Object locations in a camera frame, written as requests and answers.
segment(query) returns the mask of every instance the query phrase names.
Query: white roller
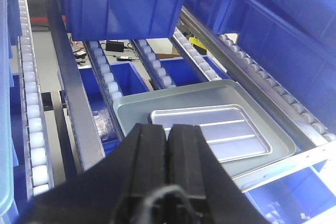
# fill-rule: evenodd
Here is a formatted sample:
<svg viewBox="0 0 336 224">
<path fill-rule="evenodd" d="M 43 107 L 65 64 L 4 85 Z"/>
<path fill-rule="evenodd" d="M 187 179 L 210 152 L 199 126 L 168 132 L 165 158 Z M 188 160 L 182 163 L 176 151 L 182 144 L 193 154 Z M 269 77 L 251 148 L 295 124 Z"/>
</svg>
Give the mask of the white roller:
<svg viewBox="0 0 336 224">
<path fill-rule="evenodd" d="M 171 85 L 167 86 L 167 88 L 168 88 L 168 89 L 173 89 L 173 88 L 176 88 L 176 85 L 171 84 Z"/>
<path fill-rule="evenodd" d="M 244 61 L 245 64 L 247 64 L 247 65 L 251 65 L 251 64 L 254 63 L 253 60 L 252 60 L 250 57 L 245 57 L 245 58 L 243 59 L 243 61 Z"/>
<path fill-rule="evenodd" d="M 24 73 L 25 82 L 35 81 L 35 73 L 34 72 L 25 72 Z"/>
<path fill-rule="evenodd" d="M 122 93 L 119 91 L 111 94 L 112 101 L 115 101 L 116 99 L 121 98 L 121 97 L 122 97 Z"/>
<path fill-rule="evenodd" d="M 197 62 L 197 64 L 204 62 L 204 58 L 201 55 L 196 55 L 193 57 L 193 59 Z"/>
<path fill-rule="evenodd" d="M 184 43 L 182 46 L 183 46 L 184 49 L 186 49 L 187 51 L 190 50 L 190 49 L 193 49 L 193 45 L 191 45 L 190 42 Z"/>
<path fill-rule="evenodd" d="M 34 132 L 29 134 L 30 148 L 41 148 L 44 147 L 43 132 Z"/>
<path fill-rule="evenodd" d="M 288 104 L 292 104 L 295 102 L 295 98 L 294 96 L 292 96 L 291 94 L 284 94 L 282 96 L 282 98 L 284 98 L 284 100 L 288 103 Z"/>
<path fill-rule="evenodd" d="M 31 118 L 28 119 L 29 132 L 40 132 L 42 131 L 42 120 L 41 118 Z"/>
<path fill-rule="evenodd" d="M 20 44 L 21 45 L 30 45 L 30 38 L 29 37 L 21 36 L 20 37 Z"/>
<path fill-rule="evenodd" d="M 20 6 L 20 12 L 23 12 L 24 10 L 26 10 L 25 6 Z"/>
<path fill-rule="evenodd" d="M 260 75 L 263 79 L 266 79 L 268 77 L 268 73 L 266 71 L 259 71 L 258 75 Z"/>
<path fill-rule="evenodd" d="M 214 79 L 217 76 L 217 73 L 213 69 L 206 70 L 205 73 L 210 78 L 210 80 Z"/>
<path fill-rule="evenodd" d="M 118 84 L 116 82 L 110 82 L 108 85 L 109 93 L 112 94 L 119 90 Z"/>
<path fill-rule="evenodd" d="M 22 54 L 22 62 L 33 62 L 33 54 Z"/>
<path fill-rule="evenodd" d="M 99 44 L 97 41 L 90 41 L 90 47 L 91 49 L 96 49 L 99 47 Z"/>
<path fill-rule="evenodd" d="M 198 53 L 198 51 L 195 48 L 189 49 L 188 53 L 191 55 L 191 57 L 196 57 L 200 55 L 200 53 Z"/>
<path fill-rule="evenodd" d="M 31 171 L 34 187 L 45 185 L 48 183 L 48 170 L 46 165 L 33 167 Z"/>
<path fill-rule="evenodd" d="M 221 34 L 221 35 L 219 36 L 219 38 L 220 38 L 222 41 L 225 41 L 225 40 L 228 39 L 228 37 L 227 37 L 226 34 Z"/>
<path fill-rule="evenodd" d="M 156 55 L 153 52 L 150 52 L 149 54 L 146 54 L 147 59 L 149 59 L 149 61 L 153 61 L 156 60 Z"/>
<path fill-rule="evenodd" d="M 233 52 L 239 52 L 240 51 L 240 47 L 238 47 L 237 45 L 230 46 L 230 49 Z"/>
<path fill-rule="evenodd" d="M 232 41 L 232 40 L 230 40 L 230 39 L 227 39 L 227 40 L 224 40 L 224 43 L 227 45 L 227 46 L 233 46 L 235 43 Z"/>
<path fill-rule="evenodd" d="M 20 21 L 21 21 L 21 24 L 28 24 L 28 19 L 26 17 L 20 17 Z"/>
<path fill-rule="evenodd" d="M 161 77 L 162 83 L 165 87 L 168 87 L 173 83 L 172 79 L 169 76 L 163 76 Z"/>
<path fill-rule="evenodd" d="M 95 57 L 99 57 L 99 56 L 102 56 L 103 55 L 103 50 L 101 48 L 96 48 L 94 51 L 93 51 L 93 55 Z"/>
<path fill-rule="evenodd" d="M 30 54 L 31 53 L 31 45 L 22 45 L 21 52 L 23 54 Z"/>
<path fill-rule="evenodd" d="M 106 63 L 106 57 L 105 56 L 98 56 L 97 57 L 97 64 L 102 65 Z"/>
<path fill-rule="evenodd" d="M 45 193 L 48 190 L 49 190 L 49 185 L 48 184 L 41 185 L 41 186 L 36 186 L 36 187 L 33 188 L 33 195 L 37 196 L 39 194 Z"/>
<path fill-rule="evenodd" d="M 142 50 L 145 54 L 152 52 L 152 48 L 150 46 L 145 46 L 142 48 Z"/>
<path fill-rule="evenodd" d="M 103 78 L 104 78 L 104 81 L 105 81 L 106 84 L 114 81 L 114 75 L 112 73 L 105 73 L 103 75 Z"/>
<path fill-rule="evenodd" d="M 34 64 L 32 62 L 23 62 L 22 68 L 23 68 L 23 72 L 33 72 Z"/>
<path fill-rule="evenodd" d="M 286 94 L 286 90 L 282 86 L 275 86 L 273 89 L 279 94 L 279 95 L 284 95 Z"/>
<path fill-rule="evenodd" d="M 271 86 L 275 87 L 277 85 L 277 81 L 274 78 L 267 78 L 265 81 Z"/>
<path fill-rule="evenodd" d="M 105 74 L 105 73 L 109 73 L 111 70 L 110 70 L 110 65 L 108 64 L 102 64 L 100 65 L 100 72 L 101 74 Z"/>
<path fill-rule="evenodd" d="M 315 121 L 315 116 L 310 112 L 302 113 L 302 116 L 308 123 L 313 123 Z"/>
<path fill-rule="evenodd" d="M 253 69 L 254 72 L 258 72 L 261 70 L 261 66 L 258 64 L 251 64 L 250 67 Z"/>
<path fill-rule="evenodd" d="M 188 42 L 188 39 L 186 38 L 186 37 L 180 37 L 180 38 L 178 38 L 178 40 L 179 40 L 179 42 L 181 43 L 181 44 L 184 44 L 184 43 L 187 43 Z"/>
<path fill-rule="evenodd" d="M 22 35 L 23 36 L 29 36 L 29 30 L 22 28 Z"/>
<path fill-rule="evenodd" d="M 140 39 L 139 40 L 139 45 L 140 45 L 140 47 L 145 47 L 145 46 L 147 46 L 147 41 L 145 39 Z"/>
<path fill-rule="evenodd" d="M 26 103 L 27 103 L 27 105 L 37 105 L 38 104 L 37 93 L 26 94 Z"/>
<path fill-rule="evenodd" d="M 236 52 L 236 56 L 239 57 L 240 59 L 244 59 L 247 57 L 244 51 Z"/>
<path fill-rule="evenodd" d="M 161 67 L 161 62 L 159 60 L 153 60 L 152 61 L 152 66 L 154 69 L 160 68 Z"/>
<path fill-rule="evenodd" d="M 28 105 L 27 106 L 27 117 L 31 118 L 39 118 L 40 117 L 40 107 L 38 105 Z"/>
<path fill-rule="evenodd" d="M 322 123 L 313 123 L 311 126 L 320 134 L 324 134 L 327 132 L 327 128 Z"/>
<path fill-rule="evenodd" d="M 159 77 L 165 76 L 167 75 L 167 72 L 164 68 L 157 68 L 156 69 L 156 73 Z"/>
<path fill-rule="evenodd" d="M 183 33 L 181 33 L 180 31 L 175 31 L 174 35 L 177 39 L 183 37 Z"/>
<path fill-rule="evenodd" d="M 329 142 L 336 140 L 336 135 L 333 133 L 324 134 L 323 137 Z"/>
<path fill-rule="evenodd" d="M 304 106 L 301 103 L 293 103 L 291 105 L 299 114 L 304 112 Z"/>
<path fill-rule="evenodd" d="M 222 78 L 221 77 L 215 77 L 215 78 L 211 79 L 211 81 L 219 81 L 219 80 L 222 80 Z"/>
<path fill-rule="evenodd" d="M 37 93 L 37 84 L 35 81 L 25 83 L 25 91 L 29 93 Z"/>
<path fill-rule="evenodd" d="M 46 165 L 47 158 L 46 158 L 46 149 L 36 148 L 30 151 L 30 160 L 32 167 L 36 167 L 39 165 Z"/>
<path fill-rule="evenodd" d="M 200 68 L 202 68 L 203 71 L 211 69 L 211 67 L 208 64 L 208 62 L 202 62 L 202 63 L 199 64 L 199 66 L 200 66 Z"/>
</svg>

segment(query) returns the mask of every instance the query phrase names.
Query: metal support beam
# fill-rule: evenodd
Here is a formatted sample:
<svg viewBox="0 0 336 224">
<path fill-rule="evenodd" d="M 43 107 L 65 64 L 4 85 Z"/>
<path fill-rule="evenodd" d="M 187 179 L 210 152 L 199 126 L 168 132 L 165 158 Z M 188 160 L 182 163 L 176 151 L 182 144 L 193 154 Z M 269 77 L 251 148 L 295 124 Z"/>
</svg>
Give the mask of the metal support beam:
<svg viewBox="0 0 336 224">
<path fill-rule="evenodd" d="M 56 0 L 43 1 L 49 19 L 61 85 L 66 96 L 79 159 L 82 169 L 87 170 L 104 157 L 104 151 L 58 4 Z"/>
<path fill-rule="evenodd" d="M 66 180 L 69 180 L 77 175 L 74 155 L 71 149 L 70 138 L 67 129 L 67 123 L 64 117 L 63 105 L 58 91 L 51 93 L 52 107 L 56 120 L 56 127 L 61 149 L 62 160 L 64 164 L 64 172 Z"/>
</svg>

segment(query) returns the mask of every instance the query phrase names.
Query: silver metal tray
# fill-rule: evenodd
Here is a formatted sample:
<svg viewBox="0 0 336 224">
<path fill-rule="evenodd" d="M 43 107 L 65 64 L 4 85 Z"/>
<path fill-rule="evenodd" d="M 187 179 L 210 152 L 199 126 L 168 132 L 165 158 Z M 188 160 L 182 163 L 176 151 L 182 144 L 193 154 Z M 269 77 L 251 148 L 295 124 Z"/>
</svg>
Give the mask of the silver metal tray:
<svg viewBox="0 0 336 224">
<path fill-rule="evenodd" d="M 222 163 L 231 178 L 246 175 L 295 153 L 296 145 L 293 140 L 237 82 L 231 80 L 128 95 L 117 99 L 113 103 L 113 110 L 123 134 L 127 135 L 136 123 L 148 123 L 148 116 L 154 110 L 228 104 L 241 106 L 272 146 L 272 153 L 269 155 Z"/>
<path fill-rule="evenodd" d="M 150 121 L 162 125 L 167 136 L 173 124 L 199 125 L 221 163 L 266 155 L 272 151 L 243 108 L 236 104 L 155 110 L 150 114 Z"/>
</svg>

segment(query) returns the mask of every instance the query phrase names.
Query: rectangular tray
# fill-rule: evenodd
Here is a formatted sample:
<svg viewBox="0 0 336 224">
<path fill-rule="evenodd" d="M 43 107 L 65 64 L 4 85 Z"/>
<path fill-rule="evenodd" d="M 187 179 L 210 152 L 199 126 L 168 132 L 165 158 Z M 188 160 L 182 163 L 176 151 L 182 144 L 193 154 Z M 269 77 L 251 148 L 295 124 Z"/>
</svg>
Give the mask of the rectangular tray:
<svg viewBox="0 0 336 224">
<path fill-rule="evenodd" d="M 123 134 L 127 135 L 136 123 L 148 123 L 148 115 L 154 110 L 228 104 L 241 106 L 273 149 L 269 155 L 223 163 L 222 166 L 231 178 L 244 175 L 295 153 L 296 145 L 293 140 L 238 83 L 231 80 L 211 81 L 128 95 L 117 99 L 113 104 L 113 110 Z"/>
<path fill-rule="evenodd" d="M 219 162 L 266 155 L 272 148 L 242 107 L 207 106 L 176 110 L 155 110 L 153 124 L 164 127 L 166 135 L 173 124 L 199 125 Z"/>
</svg>

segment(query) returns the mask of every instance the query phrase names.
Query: metal rail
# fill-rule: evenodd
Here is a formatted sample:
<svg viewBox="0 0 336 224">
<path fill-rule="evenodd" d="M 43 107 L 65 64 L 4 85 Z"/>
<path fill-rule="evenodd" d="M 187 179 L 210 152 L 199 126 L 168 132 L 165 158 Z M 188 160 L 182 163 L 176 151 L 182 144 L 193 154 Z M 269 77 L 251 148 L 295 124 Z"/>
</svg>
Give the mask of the metal rail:
<svg viewBox="0 0 336 224">
<path fill-rule="evenodd" d="M 285 129 L 301 150 L 310 150 L 328 142 L 260 75 L 185 8 L 182 9 L 180 20 L 213 53 L 228 73 Z"/>
<path fill-rule="evenodd" d="M 82 169 L 87 170 L 104 158 L 104 151 L 57 1 L 43 1 L 54 41 L 61 85 L 66 96 L 69 116 L 73 125 L 72 129 L 79 160 Z"/>
</svg>

